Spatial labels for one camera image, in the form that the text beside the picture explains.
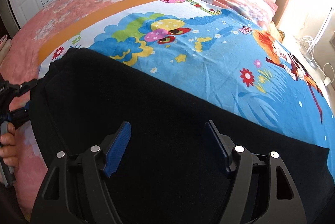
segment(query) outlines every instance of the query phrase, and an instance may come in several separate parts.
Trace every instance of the orange hair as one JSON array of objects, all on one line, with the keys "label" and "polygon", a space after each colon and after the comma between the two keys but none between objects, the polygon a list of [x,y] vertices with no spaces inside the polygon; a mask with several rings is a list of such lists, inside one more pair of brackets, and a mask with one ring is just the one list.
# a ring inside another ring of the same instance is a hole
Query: orange hair
[{"label": "orange hair", "polygon": [[280,64],[279,57],[275,54],[273,43],[275,39],[269,32],[263,30],[254,30],[253,36],[259,46],[267,53],[269,58],[277,65]]}]

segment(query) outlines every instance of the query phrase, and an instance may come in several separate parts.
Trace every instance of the human hand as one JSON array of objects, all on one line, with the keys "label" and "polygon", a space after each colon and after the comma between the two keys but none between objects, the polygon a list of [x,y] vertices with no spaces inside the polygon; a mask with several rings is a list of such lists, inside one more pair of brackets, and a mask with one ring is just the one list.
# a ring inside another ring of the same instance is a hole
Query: human hand
[{"label": "human hand", "polygon": [[[12,123],[7,125],[8,133],[0,136],[1,145],[0,157],[8,166],[13,166],[15,170],[19,168],[19,160],[17,158],[16,141],[15,141],[15,127]],[[3,183],[3,178],[0,175],[0,182]]]}]

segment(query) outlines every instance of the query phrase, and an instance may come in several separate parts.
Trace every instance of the power cord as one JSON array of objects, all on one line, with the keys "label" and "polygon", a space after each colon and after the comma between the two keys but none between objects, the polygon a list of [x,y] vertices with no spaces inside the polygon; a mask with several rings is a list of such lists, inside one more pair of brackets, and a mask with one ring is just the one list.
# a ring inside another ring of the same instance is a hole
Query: power cord
[{"label": "power cord", "polygon": [[304,57],[305,57],[308,61],[313,62],[313,64],[315,64],[315,65],[322,71],[322,73],[324,74],[324,76],[325,76],[326,78],[327,78],[327,76],[326,76],[325,71],[324,71],[326,65],[329,65],[329,66],[332,68],[334,77],[333,77],[333,80],[332,80],[330,83],[333,83],[333,81],[335,80],[335,71],[334,71],[333,66],[331,66],[331,64],[329,64],[329,63],[326,63],[326,64],[323,66],[323,68],[321,68],[321,67],[319,66],[319,64],[316,62],[316,60],[314,59],[314,49],[315,49],[314,46],[315,46],[315,44],[314,44],[314,39],[313,39],[313,37],[312,37],[312,36],[309,36],[309,35],[306,35],[306,36],[303,36],[303,37],[296,37],[295,39],[296,39],[296,43],[297,43],[297,44],[299,44],[300,46],[303,46],[303,47],[306,49],[306,52],[305,52],[305,54],[304,54]]}]

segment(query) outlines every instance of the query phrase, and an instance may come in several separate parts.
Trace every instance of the black sleeve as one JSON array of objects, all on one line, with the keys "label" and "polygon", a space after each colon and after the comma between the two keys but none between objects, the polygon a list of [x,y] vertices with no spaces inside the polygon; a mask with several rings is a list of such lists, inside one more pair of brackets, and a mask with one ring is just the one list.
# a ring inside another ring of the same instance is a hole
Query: black sleeve
[{"label": "black sleeve", "polygon": [[16,199],[14,187],[6,188],[0,183],[0,223],[28,224]]}]

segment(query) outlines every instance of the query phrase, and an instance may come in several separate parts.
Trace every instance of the finger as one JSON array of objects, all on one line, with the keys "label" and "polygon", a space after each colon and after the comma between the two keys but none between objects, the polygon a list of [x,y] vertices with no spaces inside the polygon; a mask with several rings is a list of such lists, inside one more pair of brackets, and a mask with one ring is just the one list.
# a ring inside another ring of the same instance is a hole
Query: finger
[{"label": "finger", "polygon": [[19,167],[19,159],[17,157],[4,158],[3,162],[8,166]]},{"label": "finger", "polygon": [[9,133],[15,135],[15,127],[12,123],[8,123],[7,130],[8,130]]},{"label": "finger", "polygon": [[1,135],[0,136],[0,142],[3,145],[16,145],[15,137],[10,133],[6,133],[4,135]]},{"label": "finger", "polygon": [[6,145],[5,147],[0,148],[0,157],[8,158],[16,156],[16,147],[12,145]]}]

